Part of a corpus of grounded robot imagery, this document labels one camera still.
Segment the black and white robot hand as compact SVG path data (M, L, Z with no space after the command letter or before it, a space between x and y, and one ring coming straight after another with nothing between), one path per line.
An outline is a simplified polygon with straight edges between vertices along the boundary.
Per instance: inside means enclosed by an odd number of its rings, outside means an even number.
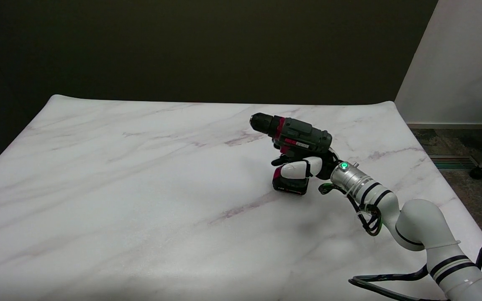
M277 167L279 175L284 179L301 180L316 177L320 180L329 180L340 161L338 154L329 148L323 154L310 153L310 156L302 158L289 158L282 154L270 164Z

